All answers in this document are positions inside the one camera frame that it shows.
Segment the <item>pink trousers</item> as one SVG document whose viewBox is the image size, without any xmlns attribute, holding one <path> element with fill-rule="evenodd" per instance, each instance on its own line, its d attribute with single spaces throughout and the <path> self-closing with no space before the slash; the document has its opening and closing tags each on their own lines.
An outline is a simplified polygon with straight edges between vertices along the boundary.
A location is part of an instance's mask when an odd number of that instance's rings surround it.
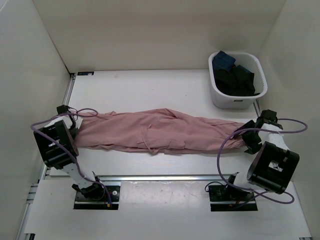
<svg viewBox="0 0 320 240">
<path fill-rule="evenodd" d="M 75 138 L 77 147 L 152 155 L 213 153 L 243 126 L 241 122 L 196 117 L 167 108 L 84 115 Z"/>
</svg>

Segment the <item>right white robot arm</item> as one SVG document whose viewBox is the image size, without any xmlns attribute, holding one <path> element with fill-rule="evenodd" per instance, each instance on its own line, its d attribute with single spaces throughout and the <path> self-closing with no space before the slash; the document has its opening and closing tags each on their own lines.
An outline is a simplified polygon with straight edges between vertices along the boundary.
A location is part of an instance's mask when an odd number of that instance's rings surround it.
<svg viewBox="0 0 320 240">
<path fill-rule="evenodd" d="M 256 121 L 249 121 L 237 129 L 244 132 L 236 134 L 246 147 L 246 153 L 255 158 L 246 174 L 237 172 L 229 178 L 224 193 L 230 200 L 238 199 L 243 191 L 266 190 L 282 194 L 299 163 L 300 156 L 291 151 L 284 142 L 281 124 L 277 113 L 263 110 Z"/>
</svg>

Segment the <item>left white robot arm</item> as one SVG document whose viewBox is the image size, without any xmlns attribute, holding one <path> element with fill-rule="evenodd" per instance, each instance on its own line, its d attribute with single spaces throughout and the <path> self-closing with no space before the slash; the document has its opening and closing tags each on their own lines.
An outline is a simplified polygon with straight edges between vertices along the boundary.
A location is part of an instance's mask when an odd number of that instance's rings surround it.
<svg viewBox="0 0 320 240">
<path fill-rule="evenodd" d="M 105 194 L 104 186 L 95 182 L 93 173 L 82 171 L 77 162 L 79 151 L 75 139 L 82 118 L 77 116 L 74 108 L 67 105 L 60 105 L 56 109 L 56 116 L 41 122 L 46 123 L 45 126 L 36 129 L 38 123 L 31 125 L 42 160 L 47 167 L 68 174 L 80 190 L 88 188 L 87 194 L 93 200 L 100 200 Z"/>
</svg>

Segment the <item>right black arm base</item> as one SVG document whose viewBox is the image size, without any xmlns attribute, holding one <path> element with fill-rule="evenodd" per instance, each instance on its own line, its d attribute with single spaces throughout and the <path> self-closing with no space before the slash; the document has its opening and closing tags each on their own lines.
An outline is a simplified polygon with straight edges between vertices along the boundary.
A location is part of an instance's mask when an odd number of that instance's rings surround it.
<svg viewBox="0 0 320 240">
<path fill-rule="evenodd" d="M 209 194 L 211 212 L 254 212 L 258 211 L 255 196 L 251 192 L 231 187 L 221 181 L 211 181 L 204 191 Z"/>
</svg>

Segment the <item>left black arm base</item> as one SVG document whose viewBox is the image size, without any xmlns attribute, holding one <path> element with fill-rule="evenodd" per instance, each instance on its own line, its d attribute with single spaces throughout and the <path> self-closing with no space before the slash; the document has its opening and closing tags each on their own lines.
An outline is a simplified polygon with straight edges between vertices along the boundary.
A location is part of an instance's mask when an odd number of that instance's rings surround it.
<svg viewBox="0 0 320 240">
<path fill-rule="evenodd" d="M 73 209 L 74 210 L 118 210 L 121 186 L 107 185 L 107 191 L 100 187 L 94 188 L 86 196 L 83 195 L 81 189 L 73 184 L 72 188 L 76 191 Z"/>
</svg>

